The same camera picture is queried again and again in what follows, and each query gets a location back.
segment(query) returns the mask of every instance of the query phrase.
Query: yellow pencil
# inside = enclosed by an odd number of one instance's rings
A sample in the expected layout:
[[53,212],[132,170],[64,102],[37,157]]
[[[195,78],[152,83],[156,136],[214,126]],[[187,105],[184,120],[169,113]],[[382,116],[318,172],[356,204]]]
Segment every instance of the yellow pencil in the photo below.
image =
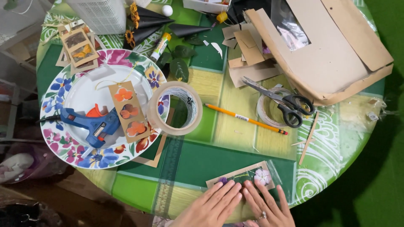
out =
[[246,117],[244,117],[244,116],[238,115],[238,114],[236,114],[236,113],[230,112],[230,111],[225,110],[225,109],[222,109],[222,108],[220,108],[220,107],[217,107],[217,106],[214,106],[214,105],[211,105],[211,104],[205,104],[205,106],[207,106],[207,107],[209,107],[209,108],[211,108],[211,109],[217,110],[217,111],[219,111],[219,112],[222,112],[222,113],[224,113],[224,114],[233,116],[233,117],[235,117],[235,118],[239,118],[239,119],[245,120],[245,121],[247,121],[247,122],[249,122],[249,123],[253,123],[253,124],[256,124],[256,125],[261,126],[261,127],[263,127],[263,128],[272,130],[272,131],[274,131],[274,132],[279,132],[280,134],[284,134],[284,135],[287,135],[287,134],[288,134],[288,132],[286,132],[286,131],[280,130],[280,129],[278,129],[278,128],[275,128],[275,127],[272,127],[272,126],[269,126],[269,125],[266,125],[266,124],[262,124],[262,123],[260,123],[260,122],[258,122],[258,121],[254,121],[254,120],[252,120],[252,119],[250,119],[250,118],[246,118]]

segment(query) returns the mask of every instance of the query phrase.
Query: scissors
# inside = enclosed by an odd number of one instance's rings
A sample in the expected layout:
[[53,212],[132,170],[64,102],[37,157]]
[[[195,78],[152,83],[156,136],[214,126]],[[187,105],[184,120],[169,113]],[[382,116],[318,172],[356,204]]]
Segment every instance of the scissors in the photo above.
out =
[[[242,81],[247,84],[248,86],[254,88],[255,90],[259,91],[261,94],[268,96],[273,101],[278,104],[278,109],[282,111],[283,119],[291,128],[298,128],[302,125],[303,119],[298,112],[303,113],[304,115],[312,115],[315,111],[314,105],[310,102],[310,100],[301,95],[288,95],[282,97],[277,95],[268,89],[264,88],[263,86],[257,84],[252,79],[248,77],[242,78]],[[310,108],[310,111],[305,110],[299,103],[305,104]]]

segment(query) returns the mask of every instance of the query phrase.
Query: tape roll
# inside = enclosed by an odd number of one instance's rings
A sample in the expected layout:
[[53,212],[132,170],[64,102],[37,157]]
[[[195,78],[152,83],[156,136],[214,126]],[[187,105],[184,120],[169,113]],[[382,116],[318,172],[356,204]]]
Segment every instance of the tape roll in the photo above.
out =
[[[274,87],[274,88],[269,89],[269,91],[273,92],[273,93],[276,93],[276,94],[278,94],[278,95],[280,95],[282,97],[285,97],[287,95],[292,94],[288,89],[281,88],[281,87]],[[267,113],[265,112],[265,109],[264,109],[264,99],[265,99],[265,97],[267,97],[267,96],[266,95],[261,95],[260,98],[258,99],[257,112],[258,112],[259,117],[262,119],[262,121],[265,124],[270,125],[272,127],[275,127],[275,128],[287,127],[286,123],[279,123],[279,122],[276,122],[276,121],[274,121],[274,120],[272,120],[271,118],[268,117],[268,115],[267,115]]]
[[[158,102],[164,95],[174,95],[184,101],[188,114],[185,124],[181,128],[174,128],[167,125],[158,113]],[[192,132],[202,119],[202,101],[197,92],[188,84],[180,81],[171,81],[160,85],[153,93],[147,104],[147,120],[150,125],[159,128],[164,133],[181,136]]]

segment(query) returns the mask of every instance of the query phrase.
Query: sunflower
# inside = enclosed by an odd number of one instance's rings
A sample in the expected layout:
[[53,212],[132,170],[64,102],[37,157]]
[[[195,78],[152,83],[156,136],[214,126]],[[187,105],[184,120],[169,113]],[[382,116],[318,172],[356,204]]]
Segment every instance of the sunflower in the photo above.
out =
[[132,4],[130,5],[130,16],[131,16],[131,19],[132,19],[132,21],[133,21],[133,25],[134,25],[135,28],[137,29],[137,28],[139,27],[139,20],[140,20],[140,17],[139,17],[139,13],[137,12],[136,3],[132,3]]
[[128,44],[129,44],[132,48],[135,48],[135,40],[134,40],[134,38],[133,38],[133,32],[131,32],[131,31],[129,31],[129,30],[126,30],[125,38],[126,38],[126,41],[128,42]]

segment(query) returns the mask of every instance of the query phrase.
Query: plate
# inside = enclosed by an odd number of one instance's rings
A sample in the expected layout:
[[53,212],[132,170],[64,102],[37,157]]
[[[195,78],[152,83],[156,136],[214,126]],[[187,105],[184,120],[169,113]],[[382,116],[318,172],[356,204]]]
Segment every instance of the plate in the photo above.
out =
[[[42,99],[41,119],[60,114],[61,108],[73,108],[85,115],[98,104],[101,112],[114,107],[108,86],[131,81],[139,99],[143,114],[153,92],[166,79],[160,69],[147,57],[131,50],[107,49],[99,54],[96,69],[70,75],[70,65],[65,67],[53,80]],[[158,110],[166,121],[170,106],[169,95],[160,98]],[[105,145],[93,150],[84,159],[81,155],[89,147],[86,141],[88,130],[60,121],[41,122],[42,135],[49,148],[63,161],[81,168],[104,169],[124,164],[139,156],[152,145],[159,133],[152,129],[151,135],[127,143],[122,127],[113,135],[105,137]]]

